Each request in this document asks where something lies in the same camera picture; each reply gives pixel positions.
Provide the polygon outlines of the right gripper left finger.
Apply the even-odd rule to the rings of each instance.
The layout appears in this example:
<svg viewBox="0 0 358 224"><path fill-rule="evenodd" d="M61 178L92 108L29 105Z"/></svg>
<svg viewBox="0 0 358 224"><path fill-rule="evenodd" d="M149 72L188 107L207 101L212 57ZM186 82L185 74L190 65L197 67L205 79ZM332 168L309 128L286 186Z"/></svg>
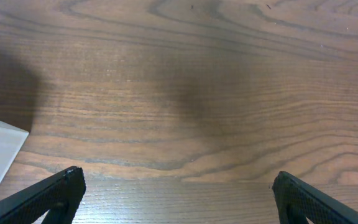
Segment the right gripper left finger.
<svg viewBox="0 0 358 224"><path fill-rule="evenodd" d="M0 223L71 223L86 192L83 169L66 168L0 200Z"/></svg>

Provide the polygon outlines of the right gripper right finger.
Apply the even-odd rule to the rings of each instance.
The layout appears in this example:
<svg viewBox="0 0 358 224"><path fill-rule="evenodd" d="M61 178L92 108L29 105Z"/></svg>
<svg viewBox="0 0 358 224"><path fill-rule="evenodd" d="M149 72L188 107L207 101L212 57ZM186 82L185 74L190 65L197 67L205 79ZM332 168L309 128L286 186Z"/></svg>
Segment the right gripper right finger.
<svg viewBox="0 0 358 224"><path fill-rule="evenodd" d="M358 212L281 171L272 190L281 224L358 224Z"/></svg>

